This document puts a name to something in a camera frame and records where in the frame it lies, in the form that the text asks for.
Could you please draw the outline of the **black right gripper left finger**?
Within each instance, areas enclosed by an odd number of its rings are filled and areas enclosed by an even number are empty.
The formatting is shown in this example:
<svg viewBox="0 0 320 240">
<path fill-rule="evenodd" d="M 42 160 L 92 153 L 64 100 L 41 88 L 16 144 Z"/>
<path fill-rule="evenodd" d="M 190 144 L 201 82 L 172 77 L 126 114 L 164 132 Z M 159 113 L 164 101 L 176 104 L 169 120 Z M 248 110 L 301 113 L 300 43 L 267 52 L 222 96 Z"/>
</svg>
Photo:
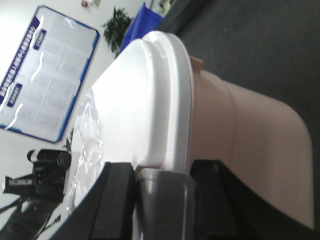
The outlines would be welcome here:
<svg viewBox="0 0 320 240">
<path fill-rule="evenodd" d="M 51 239 L 130 240 L 136 189 L 130 163 L 105 163 L 93 187 Z"/>
</svg>

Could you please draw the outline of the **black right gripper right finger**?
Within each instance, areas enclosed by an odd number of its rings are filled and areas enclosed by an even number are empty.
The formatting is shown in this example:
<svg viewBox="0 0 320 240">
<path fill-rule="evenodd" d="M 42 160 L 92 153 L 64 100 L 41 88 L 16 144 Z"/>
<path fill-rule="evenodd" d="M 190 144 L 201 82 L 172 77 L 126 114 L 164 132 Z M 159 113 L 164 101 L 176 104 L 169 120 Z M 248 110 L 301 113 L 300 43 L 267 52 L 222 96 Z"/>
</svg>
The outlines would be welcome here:
<svg viewBox="0 0 320 240">
<path fill-rule="evenodd" d="M 267 203 L 221 161 L 197 159 L 195 182 L 196 240 L 318 240 L 310 227 Z"/>
</svg>

